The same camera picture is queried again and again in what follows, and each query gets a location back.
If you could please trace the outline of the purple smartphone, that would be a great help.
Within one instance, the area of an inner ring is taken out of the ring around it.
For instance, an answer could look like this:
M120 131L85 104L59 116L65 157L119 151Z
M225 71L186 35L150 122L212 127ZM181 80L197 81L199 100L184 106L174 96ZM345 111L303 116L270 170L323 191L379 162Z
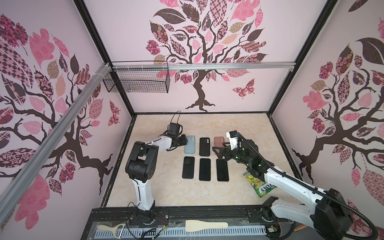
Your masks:
M193 179L195 172L195 158L194 157L184 157L183 161L183 179Z
M219 182L228 182L229 181L229 171L228 163L225 160L216 160L217 166L217 180Z

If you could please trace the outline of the pink phone case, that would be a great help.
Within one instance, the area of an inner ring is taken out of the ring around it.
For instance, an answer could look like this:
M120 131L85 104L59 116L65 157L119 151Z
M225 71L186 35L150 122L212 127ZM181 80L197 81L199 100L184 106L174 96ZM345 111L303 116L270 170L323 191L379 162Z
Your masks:
M214 137L214 147L224 147L225 138L224 137Z

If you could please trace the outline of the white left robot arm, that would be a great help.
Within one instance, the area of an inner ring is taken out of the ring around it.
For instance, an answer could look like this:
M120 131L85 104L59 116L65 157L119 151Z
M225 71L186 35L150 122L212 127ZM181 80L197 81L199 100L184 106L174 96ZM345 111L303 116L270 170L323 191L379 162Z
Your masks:
M146 213L155 206L155 200L152 196L151 178L156 170L159 153L171 151L185 146L187 143L186 135L160 135L157 139L147 143L140 141L134 143L125 171L134 183L137 208L140 211Z

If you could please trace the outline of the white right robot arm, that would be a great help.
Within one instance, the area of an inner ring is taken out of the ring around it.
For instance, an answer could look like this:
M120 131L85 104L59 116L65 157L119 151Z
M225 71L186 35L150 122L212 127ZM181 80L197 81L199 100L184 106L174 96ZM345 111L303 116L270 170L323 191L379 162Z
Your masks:
M300 201L300 204L292 204L277 197L270 198L265 205L268 216L307 225L325 240L341 240L346 237L353 218L340 192L314 187L287 174L266 160L259 153L258 146L237 131L228 132L227 137L228 142L212 148L219 160L235 160L245 165L253 177Z

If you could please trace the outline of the black phone case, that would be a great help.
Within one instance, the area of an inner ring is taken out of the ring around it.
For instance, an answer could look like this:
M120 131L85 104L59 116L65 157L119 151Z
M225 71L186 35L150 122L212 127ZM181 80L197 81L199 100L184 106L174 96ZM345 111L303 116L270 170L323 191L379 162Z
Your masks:
M199 155L201 157L209 157L211 155L211 141L210 138L200 138Z

